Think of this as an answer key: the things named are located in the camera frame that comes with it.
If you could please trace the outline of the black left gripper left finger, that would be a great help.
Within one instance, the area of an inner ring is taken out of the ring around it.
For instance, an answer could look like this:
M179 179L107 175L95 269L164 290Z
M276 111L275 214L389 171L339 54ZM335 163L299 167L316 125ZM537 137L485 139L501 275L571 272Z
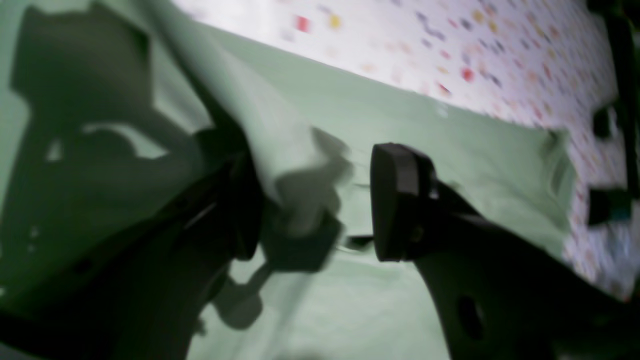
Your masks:
M153 218L94 246L1 311L1 343L44 360L185 360L233 260L258 247L265 197L249 153L229 157Z

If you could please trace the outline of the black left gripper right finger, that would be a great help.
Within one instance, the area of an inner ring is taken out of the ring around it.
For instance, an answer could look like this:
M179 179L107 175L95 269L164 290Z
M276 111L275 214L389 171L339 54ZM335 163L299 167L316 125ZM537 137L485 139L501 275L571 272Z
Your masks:
M545 251L480 215L432 160L374 145L375 254L411 262L453 360L637 360L639 307L592 287Z

